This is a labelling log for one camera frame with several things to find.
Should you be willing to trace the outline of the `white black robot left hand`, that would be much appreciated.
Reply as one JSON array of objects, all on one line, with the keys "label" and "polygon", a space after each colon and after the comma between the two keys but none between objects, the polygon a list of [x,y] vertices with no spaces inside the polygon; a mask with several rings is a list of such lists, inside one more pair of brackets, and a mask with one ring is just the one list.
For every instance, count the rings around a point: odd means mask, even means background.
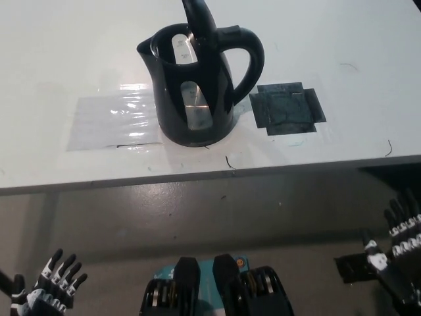
[{"label": "white black robot left hand", "polygon": [[11,286],[9,315],[65,315],[74,306],[74,296],[87,280],[87,274],[77,275],[82,263],[76,254],[61,261],[59,248],[46,262],[31,290],[26,289],[22,274],[15,274]]}]

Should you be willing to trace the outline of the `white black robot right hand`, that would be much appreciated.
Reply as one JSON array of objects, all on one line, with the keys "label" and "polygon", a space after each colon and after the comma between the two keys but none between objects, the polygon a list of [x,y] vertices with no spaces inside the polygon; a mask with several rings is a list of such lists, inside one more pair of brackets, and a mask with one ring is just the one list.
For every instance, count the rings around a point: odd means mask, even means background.
[{"label": "white black robot right hand", "polygon": [[382,251],[368,229],[362,244],[369,269],[393,299],[398,313],[420,314],[420,204],[407,188],[384,210],[391,249]]}]

